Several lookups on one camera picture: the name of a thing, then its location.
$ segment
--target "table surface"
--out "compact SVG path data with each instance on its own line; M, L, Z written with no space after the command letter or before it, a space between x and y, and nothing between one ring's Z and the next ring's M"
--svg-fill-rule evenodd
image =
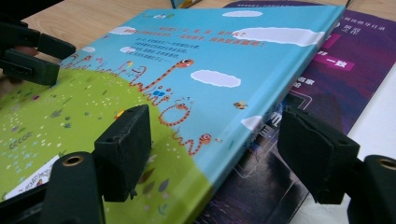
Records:
M224 7L231 2L233 1L202 0L193 7ZM347 0L312 2L344 5ZM64 0L24 21L32 29L58 37L81 49L145 9L170 7L169 0ZM395 0L354 0L348 9L396 21ZM53 61L46 55L39 57ZM393 119L396 104L389 105L389 102L396 102L396 94L393 94L395 85L394 66L348 134L361 145L360 159L373 153L396 158L396 150L393 150L396 145L396 138L393 137L396 133L396 121ZM291 223L347 223L348 203L346 197L342 205L319 205L308 197Z

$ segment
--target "purple cover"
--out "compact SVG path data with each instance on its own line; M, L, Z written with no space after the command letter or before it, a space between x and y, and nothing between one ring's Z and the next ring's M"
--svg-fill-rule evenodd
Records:
M226 7L308 5L315 4L240 1ZM282 107L297 105L347 134L395 62L396 22L346 10L196 223L290 222L308 191L277 153Z

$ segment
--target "white cloud illustration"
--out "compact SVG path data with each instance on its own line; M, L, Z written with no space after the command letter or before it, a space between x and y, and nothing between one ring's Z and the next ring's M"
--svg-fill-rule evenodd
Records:
M238 87L241 85L241 79L216 71L199 70L191 73L191 77L205 84L211 84L218 87Z
M130 26L120 26L110 31L113 35L132 35L134 32L136 32L136 29Z
M86 52L89 52L89 53L91 53L91 52L94 52L94 51L96 51L96 49L95 48L93 48L93 47L85 47L85 48L83 48L82 49L83 51L86 51Z
M261 127L262 116L253 116L248 119L242 119L241 123L249 130L255 131L257 127Z
M223 17L260 17L262 12L251 10L231 11L223 14Z
M132 47L123 47L120 49L120 51L123 53L132 53L132 52L136 51L136 49L134 49Z
M311 30L298 28L247 28L233 32L237 39L275 42L279 44L295 44L298 46L315 45L323 39L324 32L315 33Z

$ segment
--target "illustrated book cover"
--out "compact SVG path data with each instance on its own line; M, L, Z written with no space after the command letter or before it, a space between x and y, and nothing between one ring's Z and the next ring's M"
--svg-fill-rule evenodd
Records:
M309 5L240 1L226 7ZM395 63L396 22L347 9L197 222L289 223L308 191L277 154L282 107L305 109L347 134Z
M193 222L343 12L142 12L63 60L56 85L25 83L0 99L3 198L57 155L92 151L124 109L145 104L153 141L147 168L132 201L105 203L106 220Z

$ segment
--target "purple book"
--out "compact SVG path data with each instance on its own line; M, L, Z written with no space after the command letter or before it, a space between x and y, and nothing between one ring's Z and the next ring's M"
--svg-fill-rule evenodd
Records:
M240 1L226 7L297 7ZM288 223L308 191L277 153L284 105L296 105L347 134L396 62L396 22L346 10L279 111L262 129L196 223Z

